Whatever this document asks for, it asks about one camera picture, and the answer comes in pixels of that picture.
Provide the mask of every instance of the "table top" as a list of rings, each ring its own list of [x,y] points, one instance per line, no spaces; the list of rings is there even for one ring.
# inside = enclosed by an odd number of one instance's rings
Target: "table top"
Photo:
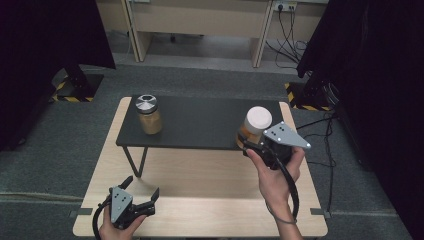
[[[93,208],[93,212],[77,217],[73,228],[77,236],[94,235],[91,221],[97,204],[104,201],[109,187],[133,174],[124,151],[115,143],[130,101],[131,97],[121,100],[113,119],[81,205],[81,208]],[[285,122],[294,129],[288,105],[279,105]],[[138,165],[143,148],[129,150]],[[327,234],[324,217],[311,214],[311,209],[321,206],[306,161],[300,170],[296,183],[300,199],[297,225],[304,237],[324,236]],[[134,204],[140,204],[150,200],[157,187],[160,197],[156,214],[143,222],[135,236],[279,236],[259,192],[256,168],[240,151],[149,148],[143,176],[135,178],[126,191],[134,196]]]
[[[118,146],[240,150],[235,134],[250,108],[266,108],[272,115],[271,126],[283,120],[277,101],[156,96],[163,127],[147,135],[135,106],[138,97],[133,96],[128,106]]]

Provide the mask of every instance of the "finger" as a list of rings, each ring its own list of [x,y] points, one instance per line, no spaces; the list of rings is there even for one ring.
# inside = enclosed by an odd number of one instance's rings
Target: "finger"
[[[252,149],[247,149],[246,153],[247,156],[249,156],[249,158],[252,160],[256,169],[258,169],[258,172],[263,171],[267,168],[262,158],[255,151],[253,151]]]
[[[292,156],[287,163],[286,168],[289,170],[290,175],[297,180],[300,175],[300,165],[305,157],[305,151],[300,147],[293,147]]]
[[[141,223],[146,219],[146,215],[141,215],[138,218],[136,218],[131,225],[125,230],[131,233],[131,236],[134,234],[134,232],[137,230],[138,227],[140,227]]]
[[[111,224],[110,222],[110,207],[107,205],[103,211],[103,224]]]

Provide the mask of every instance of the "person's right hand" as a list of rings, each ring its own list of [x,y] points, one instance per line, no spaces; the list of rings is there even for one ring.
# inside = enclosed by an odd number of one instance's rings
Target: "person's right hand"
[[[106,206],[103,212],[103,224],[99,229],[102,240],[131,240],[134,232],[146,219],[146,215],[136,218],[125,230],[117,229],[110,221],[110,206]]]
[[[269,169],[262,158],[253,150],[247,149],[247,155],[252,160],[259,177],[259,190],[271,209],[281,208],[288,204],[290,195],[287,181],[280,169]],[[292,157],[286,168],[296,182],[300,176],[299,167],[305,157],[305,152],[300,147],[292,147]]]

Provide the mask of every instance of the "white lid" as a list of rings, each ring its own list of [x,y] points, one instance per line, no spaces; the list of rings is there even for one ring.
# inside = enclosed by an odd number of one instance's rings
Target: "white lid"
[[[268,109],[260,106],[252,107],[244,120],[244,126],[252,134],[260,134],[272,123],[272,115]]]

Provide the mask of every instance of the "black curtain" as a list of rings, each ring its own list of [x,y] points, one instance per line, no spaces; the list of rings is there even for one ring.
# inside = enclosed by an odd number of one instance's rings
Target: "black curtain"
[[[94,0],[1,1],[0,150],[29,130],[54,75],[78,64],[115,68]]]
[[[413,238],[424,235],[424,3],[330,0],[298,67],[333,83],[347,121]]]

